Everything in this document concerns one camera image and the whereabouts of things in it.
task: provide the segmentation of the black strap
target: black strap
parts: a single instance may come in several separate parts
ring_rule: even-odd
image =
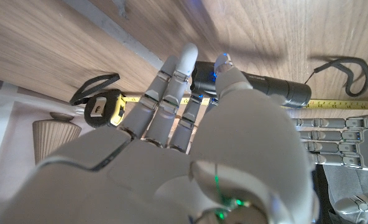
[[[119,77],[118,73],[112,73],[109,75],[100,75],[98,77],[94,77],[92,79],[87,80],[79,89],[76,91],[76,93],[72,96],[70,100],[70,104],[72,106],[79,105],[82,103],[87,103],[89,101],[89,98],[86,97],[90,94],[93,94],[97,92],[98,90],[102,90],[103,88],[109,86],[110,84],[118,81],[121,77]],[[101,80],[106,80],[105,82],[102,82],[96,86],[93,86],[89,88],[88,90],[84,91],[88,86],[90,86],[93,83],[96,83]]]
[[[362,87],[362,89],[360,90],[360,92],[358,92],[358,93],[351,92],[350,88],[351,88],[351,85],[354,83],[354,73],[349,68],[342,65],[341,63],[356,63],[359,66],[361,66],[362,72],[365,75],[365,83],[364,83],[364,86]],[[368,64],[363,59],[355,58],[355,57],[339,58],[339,59],[333,60],[331,62],[328,62],[328,63],[314,69],[314,72],[310,75],[310,77],[307,79],[305,84],[307,84],[307,82],[310,80],[310,78],[314,74],[316,74],[316,73],[318,73],[322,70],[325,70],[329,67],[332,67],[332,66],[339,69],[340,71],[344,72],[345,74],[347,74],[347,82],[346,82],[346,93],[347,93],[347,95],[349,95],[351,97],[357,97],[357,96],[360,96],[361,94],[365,93],[365,91],[368,89]]]

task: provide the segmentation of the white robotic hand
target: white robotic hand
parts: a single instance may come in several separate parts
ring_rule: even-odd
[[[368,192],[342,198],[334,204],[334,208],[343,214],[368,212]]]
[[[200,123],[190,155],[183,152],[201,95],[191,96],[167,142],[197,54],[187,44],[179,59],[169,57],[118,129],[96,129],[43,160],[0,223],[304,224],[316,219],[313,166],[290,118],[252,89],[228,55],[220,55],[215,66],[219,105],[211,100],[209,109],[214,108]]]
[[[293,122],[299,127],[346,128],[343,131],[300,131],[300,137],[317,140],[305,142],[315,164],[368,170],[368,115],[347,119],[293,119]]]

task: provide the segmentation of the wood grain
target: wood grain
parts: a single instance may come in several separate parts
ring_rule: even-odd
[[[305,81],[329,56],[368,62],[368,0],[126,1],[126,17],[112,0],[91,1],[162,59],[194,42],[199,60],[214,61],[228,52],[241,70],[296,82]],[[109,72],[122,77],[113,87],[139,96],[157,71],[61,0],[0,0],[0,80],[68,101],[84,81]],[[345,81],[335,68],[317,74],[309,82],[313,98],[350,99]],[[368,91],[359,99],[368,100]],[[288,112],[302,117],[368,113]]]
[[[326,57],[360,57],[368,63],[368,0],[126,1],[126,17],[112,0],[90,1],[163,60],[193,42],[199,60],[214,61],[228,52],[243,71],[296,82],[304,82]],[[361,72],[357,65],[349,68]],[[344,91],[346,77],[335,68],[318,73],[308,83],[312,98],[354,100]],[[355,82],[352,91],[359,91],[363,81]],[[368,100],[368,90],[357,99]],[[364,113],[291,112],[324,117]]]
[[[121,75],[113,87],[136,94],[157,73],[59,0],[0,1],[0,80],[69,101],[85,81],[110,72]]]

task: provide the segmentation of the green led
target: green led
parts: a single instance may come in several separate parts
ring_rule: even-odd
[[[222,220],[224,219],[224,214],[222,212],[219,213],[219,218],[222,219]]]
[[[238,204],[238,205],[243,205],[244,203],[241,201],[241,200],[236,200],[236,203]]]

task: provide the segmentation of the beige lamp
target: beige lamp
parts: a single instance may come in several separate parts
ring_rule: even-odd
[[[73,116],[55,112],[51,112],[50,115],[53,119],[32,123],[35,164],[38,164],[61,145],[76,139],[82,130],[70,122]]]

